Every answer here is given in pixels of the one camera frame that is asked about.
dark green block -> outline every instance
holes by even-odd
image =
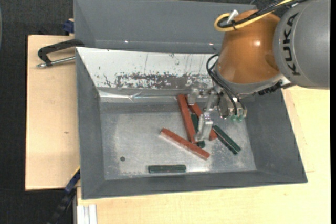
[[[187,167],[184,164],[176,165],[150,165],[148,166],[148,172],[150,174],[155,173],[185,173]]]
[[[232,151],[233,154],[237,154],[241,148],[217,125],[213,126],[214,131],[216,132],[218,139]]]

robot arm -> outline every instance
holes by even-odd
[[[227,108],[223,117],[245,116],[240,99],[251,94],[292,85],[330,87],[330,2],[284,0],[230,22],[225,20],[231,14],[217,18],[215,28],[226,34],[216,62],[207,68],[218,104]],[[290,8],[281,19],[271,13],[285,5]]]

yellow cable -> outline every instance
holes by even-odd
[[[278,3],[276,6],[285,4],[285,3],[290,2],[290,1],[293,1],[293,0],[284,0],[284,1],[281,1],[281,2]],[[265,14],[263,14],[263,15],[260,15],[260,16],[256,17],[256,18],[253,18],[253,19],[251,19],[251,20],[248,20],[247,22],[244,22],[244,23],[242,23],[242,24],[236,25],[235,28],[234,28],[234,27],[226,27],[226,28],[218,27],[218,22],[219,22],[220,20],[222,20],[223,18],[229,17],[229,15],[230,15],[230,13],[225,13],[225,14],[222,14],[222,15],[218,16],[218,18],[215,20],[215,24],[214,24],[214,26],[215,26],[215,29],[216,29],[217,31],[222,31],[222,32],[232,31],[232,30],[240,29],[240,28],[242,28],[242,27],[244,27],[244,26],[247,26],[247,25],[249,25],[249,24],[251,24],[251,23],[253,23],[253,22],[255,22],[255,21],[257,21],[257,20],[259,20],[259,19],[261,19],[261,18],[263,18],[263,17],[265,17],[265,16],[267,16],[268,14],[270,14],[270,13],[272,13],[272,12],[273,12],[273,11],[268,12],[268,13],[265,13]]]

wooden table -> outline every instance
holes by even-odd
[[[73,37],[29,36],[26,190],[63,188],[79,165],[75,65],[37,69],[39,48]],[[52,59],[69,57],[73,50]],[[330,223],[330,91],[283,91],[308,183],[82,200],[98,223]]]

metal clamp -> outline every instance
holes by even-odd
[[[37,55],[39,56],[39,58],[44,62],[41,63],[39,65],[37,65],[37,67],[50,67],[52,65],[55,65],[57,63],[62,63],[62,62],[66,62],[66,61],[70,61],[70,60],[74,60],[75,57],[68,57],[68,58],[64,58],[64,59],[60,59],[60,60],[56,60],[56,61],[51,61],[47,54],[50,54],[52,52],[55,51],[59,51],[59,50],[64,50],[64,49],[68,49],[71,47],[85,47],[84,43],[78,39],[72,39],[72,40],[68,40],[65,42],[61,42],[61,43],[57,43],[57,44],[53,44],[50,46],[46,46],[43,48],[40,48]]]

